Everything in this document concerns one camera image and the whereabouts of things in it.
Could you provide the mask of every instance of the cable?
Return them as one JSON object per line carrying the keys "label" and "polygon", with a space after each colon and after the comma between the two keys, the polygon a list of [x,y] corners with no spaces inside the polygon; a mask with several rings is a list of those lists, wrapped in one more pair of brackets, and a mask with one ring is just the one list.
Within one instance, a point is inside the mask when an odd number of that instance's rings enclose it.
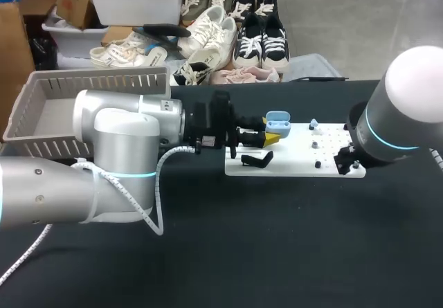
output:
{"label": "cable", "polygon": [[[156,168],[156,176],[155,176],[155,202],[157,207],[157,217],[159,219],[159,226],[157,227],[156,224],[151,220],[150,216],[147,215],[147,213],[143,210],[143,208],[138,204],[138,202],[133,198],[130,192],[126,190],[126,188],[118,182],[118,179],[112,175],[110,175],[105,170],[99,168],[94,163],[90,162],[79,162],[74,165],[72,165],[73,168],[85,168],[88,170],[93,171],[93,173],[98,173],[101,177],[103,177],[105,180],[110,182],[115,188],[118,189],[119,192],[124,195],[128,201],[133,205],[133,207],[136,209],[138,213],[141,214],[143,220],[146,222],[146,224],[157,234],[162,235],[163,234],[163,214],[161,212],[161,202],[160,202],[160,172],[161,168],[171,155],[176,154],[177,152],[188,152],[191,154],[195,153],[195,149],[193,147],[174,147],[168,152],[166,152],[157,163]],[[42,231],[42,233],[39,235],[39,237],[34,241],[34,243],[31,245],[31,247],[28,248],[28,250],[5,272],[4,275],[0,278],[0,286],[14,273],[17,268],[23,264],[23,262],[29,257],[30,254],[33,253],[33,251],[41,244],[41,242],[44,240],[44,238],[48,235],[49,230],[53,227],[52,224],[46,225]]]}
{"label": "cable", "polygon": [[43,239],[48,235],[49,230],[52,228],[52,224],[46,225],[42,231],[42,233],[39,235],[37,240],[34,241],[34,243],[28,248],[28,250],[5,272],[4,275],[0,278],[0,286],[9,278],[12,273],[17,270],[17,268],[25,262],[25,260],[29,257],[30,254],[33,253],[33,251],[41,244]]}

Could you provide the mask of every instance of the cardboard box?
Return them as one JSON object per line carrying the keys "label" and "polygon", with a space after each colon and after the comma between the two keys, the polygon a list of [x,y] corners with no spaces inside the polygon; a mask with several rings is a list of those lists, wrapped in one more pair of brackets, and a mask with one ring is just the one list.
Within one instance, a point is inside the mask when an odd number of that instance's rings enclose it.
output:
{"label": "cardboard box", "polygon": [[42,23],[54,8],[57,0],[20,0],[20,13],[30,38],[49,38],[49,33],[42,30]]}
{"label": "cardboard box", "polygon": [[34,71],[28,36],[17,3],[0,4],[0,139],[15,99]]}
{"label": "cardboard box", "polygon": [[57,15],[76,28],[88,28],[96,18],[92,0],[57,0]]}
{"label": "cardboard box", "polygon": [[132,32],[131,26],[110,26],[108,32],[102,39],[102,46],[108,45],[114,40],[121,40]]}
{"label": "cardboard box", "polygon": [[35,70],[28,37],[45,36],[42,22],[56,1],[20,0],[0,4],[0,140],[15,99]]}

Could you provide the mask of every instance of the white board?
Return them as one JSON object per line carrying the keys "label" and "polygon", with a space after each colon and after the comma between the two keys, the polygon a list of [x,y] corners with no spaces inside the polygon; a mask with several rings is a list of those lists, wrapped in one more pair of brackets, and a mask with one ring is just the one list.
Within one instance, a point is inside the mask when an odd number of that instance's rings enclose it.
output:
{"label": "white board", "polygon": [[[318,143],[317,149],[312,147],[313,141]],[[239,146],[236,159],[231,159],[230,150],[226,148],[224,169],[226,175],[231,176],[363,178],[366,169],[361,165],[357,169],[351,167],[346,175],[339,174],[335,165],[334,156],[350,142],[351,137],[349,132],[343,129],[343,123],[320,123],[315,130],[309,130],[309,123],[292,123],[288,137],[264,149]],[[266,168],[243,166],[243,154],[263,159],[269,151],[273,151],[274,157]],[[316,161],[321,162],[320,168],[315,167]]]}

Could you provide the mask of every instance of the floor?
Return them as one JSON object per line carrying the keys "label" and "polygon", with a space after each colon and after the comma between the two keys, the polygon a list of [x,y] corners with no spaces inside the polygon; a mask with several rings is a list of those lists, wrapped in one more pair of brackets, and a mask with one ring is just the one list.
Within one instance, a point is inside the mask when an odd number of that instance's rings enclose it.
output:
{"label": "floor", "polygon": [[319,53],[351,80],[379,79],[401,52],[443,46],[443,0],[278,0],[292,56]]}

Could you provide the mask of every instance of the black table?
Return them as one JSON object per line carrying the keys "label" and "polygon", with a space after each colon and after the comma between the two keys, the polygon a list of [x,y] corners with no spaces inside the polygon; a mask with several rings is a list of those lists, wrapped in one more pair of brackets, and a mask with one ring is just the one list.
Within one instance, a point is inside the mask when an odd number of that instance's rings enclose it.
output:
{"label": "black table", "polygon": [[[226,87],[238,113],[343,122],[377,82]],[[174,97],[189,109],[212,87]],[[59,225],[0,287],[7,308],[443,307],[443,184],[431,155],[364,179],[224,176],[224,152],[162,173],[165,234]],[[0,273],[42,227],[0,233]]]}

